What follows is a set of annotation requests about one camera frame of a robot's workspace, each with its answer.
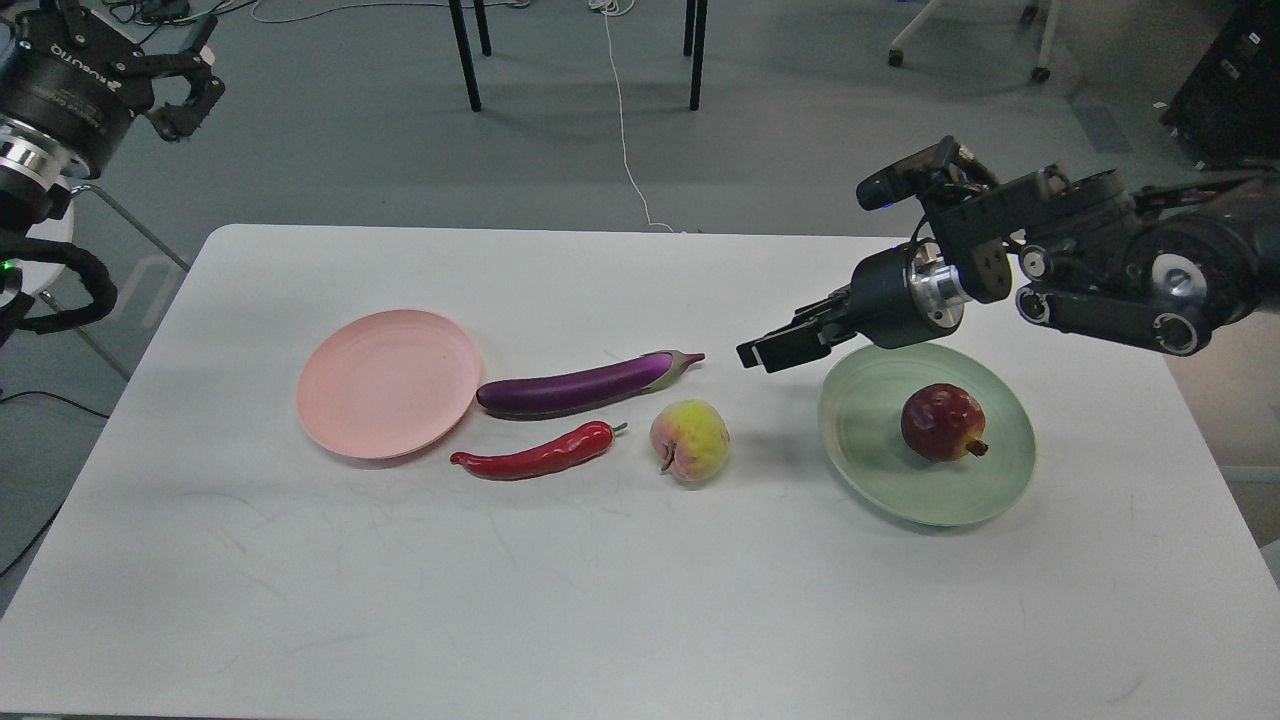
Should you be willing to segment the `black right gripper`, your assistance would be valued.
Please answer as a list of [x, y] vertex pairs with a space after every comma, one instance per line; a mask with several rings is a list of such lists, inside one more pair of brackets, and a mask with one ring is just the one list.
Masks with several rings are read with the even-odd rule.
[[931, 240], [864, 259], [847, 290], [797, 307], [786, 325], [737, 345], [741, 365], [788, 370], [828, 357], [856, 333], [882, 348], [929, 342], [952, 334], [972, 301], [957, 268]]

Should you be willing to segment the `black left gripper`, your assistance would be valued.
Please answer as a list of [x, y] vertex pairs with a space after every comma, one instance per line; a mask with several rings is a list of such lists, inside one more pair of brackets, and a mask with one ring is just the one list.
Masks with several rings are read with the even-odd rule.
[[[166, 142], [191, 137], [227, 90], [212, 72], [216, 27], [216, 17], [204, 15], [178, 51], [140, 59], [142, 78], [189, 85], [182, 104], [148, 111]], [[41, 190], [59, 176], [100, 178], [140, 114], [140, 79], [116, 73], [138, 55], [133, 40], [95, 10], [3, 12], [3, 174]]]

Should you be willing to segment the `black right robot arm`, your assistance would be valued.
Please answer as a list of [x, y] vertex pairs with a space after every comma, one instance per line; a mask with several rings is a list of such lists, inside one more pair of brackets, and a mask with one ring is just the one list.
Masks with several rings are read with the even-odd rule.
[[1126, 191], [1111, 170], [1059, 168], [1002, 184], [961, 172], [883, 170], [861, 202], [916, 197], [922, 224], [872, 254], [850, 282], [737, 347], [781, 372], [855, 336], [902, 348], [952, 334], [966, 304], [1011, 299], [1025, 322], [1185, 357], [1225, 325], [1277, 310], [1277, 169]]

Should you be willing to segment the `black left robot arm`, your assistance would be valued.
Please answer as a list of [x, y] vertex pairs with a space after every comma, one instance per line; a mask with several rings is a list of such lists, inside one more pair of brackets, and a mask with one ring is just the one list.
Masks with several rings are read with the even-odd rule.
[[70, 238], [37, 229], [67, 218], [81, 181], [96, 181], [134, 123], [178, 142], [224, 95], [214, 14], [184, 42], [151, 53], [82, 1], [38, 1], [6, 20], [3, 50], [3, 337], [102, 320], [118, 290], [106, 265]]

